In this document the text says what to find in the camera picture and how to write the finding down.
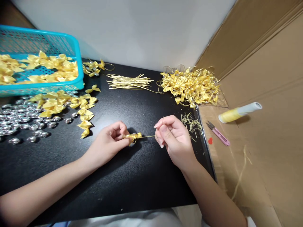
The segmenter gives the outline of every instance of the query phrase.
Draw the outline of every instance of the pink thread snips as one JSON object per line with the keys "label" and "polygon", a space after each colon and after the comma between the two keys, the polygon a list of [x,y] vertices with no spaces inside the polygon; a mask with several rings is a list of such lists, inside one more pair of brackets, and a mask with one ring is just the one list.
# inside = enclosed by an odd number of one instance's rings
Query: pink thread snips
{"label": "pink thread snips", "polygon": [[208,123],[206,122],[207,126],[216,134],[217,137],[219,137],[219,139],[226,145],[229,146],[230,142],[228,141],[228,139],[226,139],[219,130],[217,130],[217,128],[210,123],[210,121],[208,121]]}

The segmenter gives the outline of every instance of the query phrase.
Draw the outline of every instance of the black table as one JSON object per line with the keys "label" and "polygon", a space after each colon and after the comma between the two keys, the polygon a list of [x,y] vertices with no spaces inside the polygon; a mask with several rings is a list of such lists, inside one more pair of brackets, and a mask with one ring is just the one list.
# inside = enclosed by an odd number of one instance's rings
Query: black table
{"label": "black table", "polygon": [[[115,64],[109,73],[136,77],[141,73],[155,80],[151,90],[157,91],[156,81],[161,80],[157,71]],[[180,118],[185,112],[199,117],[197,110],[177,105],[171,93],[156,94],[147,90],[109,90],[105,75],[84,76],[85,89],[97,84],[101,92],[91,108],[95,117],[91,135],[80,139],[83,130],[76,126],[80,118],[70,125],[60,122],[54,129],[46,129],[51,136],[38,143],[19,145],[0,143],[0,194],[5,194],[45,174],[80,158],[89,148],[97,133],[106,125],[122,120],[130,133],[154,135],[153,126],[163,116],[174,114]],[[62,113],[70,117],[76,110]],[[26,139],[31,131],[22,130],[16,137]],[[193,142],[198,161],[215,178],[205,137]],[[133,211],[152,210],[195,204],[181,171],[172,163],[166,149],[161,149],[153,137],[143,138],[133,147],[121,150],[109,163],[99,168],[62,199],[41,214],[32,225],[66,220],[99,217]]]}

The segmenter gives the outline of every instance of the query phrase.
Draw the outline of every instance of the blue basket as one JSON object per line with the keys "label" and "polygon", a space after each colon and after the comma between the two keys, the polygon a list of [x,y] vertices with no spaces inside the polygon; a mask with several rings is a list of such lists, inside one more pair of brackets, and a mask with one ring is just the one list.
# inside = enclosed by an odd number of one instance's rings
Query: blue basket
{"label": "blue basket", "polygon": [[[78,77],[73,81],[40,83],[40,84],[12,84],[0,85],[0,97],[17,95],[34,95],[59,90],[83,89],[82,59],[78,41],[71,35],[48,32],[28,28],[0,25],[0,54],[9,54],[16,60],[26,59],[28,54],[38,55],[43,51],[47,56],[65,54],[78,63]],[[45,75],[56,72],[38,66],[33,70],[15,73],[17,82],[28,80],[29,75]]]}

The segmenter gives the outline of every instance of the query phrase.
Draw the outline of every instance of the thread spool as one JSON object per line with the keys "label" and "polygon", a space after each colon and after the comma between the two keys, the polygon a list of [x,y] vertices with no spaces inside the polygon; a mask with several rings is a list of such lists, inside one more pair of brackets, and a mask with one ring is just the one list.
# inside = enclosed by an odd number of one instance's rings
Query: thread spool
{"label": "thread spool", "polygon": [[253,102],[246,106],[238,107],[220,114],[219,120],[222,123],[228,123],[259,109],[262,109],[262,105],[258,102]]}

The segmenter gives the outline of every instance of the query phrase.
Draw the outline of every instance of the white wall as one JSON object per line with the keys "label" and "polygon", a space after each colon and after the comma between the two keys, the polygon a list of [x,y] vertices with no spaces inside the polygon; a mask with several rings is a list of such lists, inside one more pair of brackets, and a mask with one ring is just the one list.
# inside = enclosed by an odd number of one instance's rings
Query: white wall
{"label": "white wall", "polygon": [[12,0],[41,30],[75,36],[83,57],[161,71],[193,66],[235,0]]}

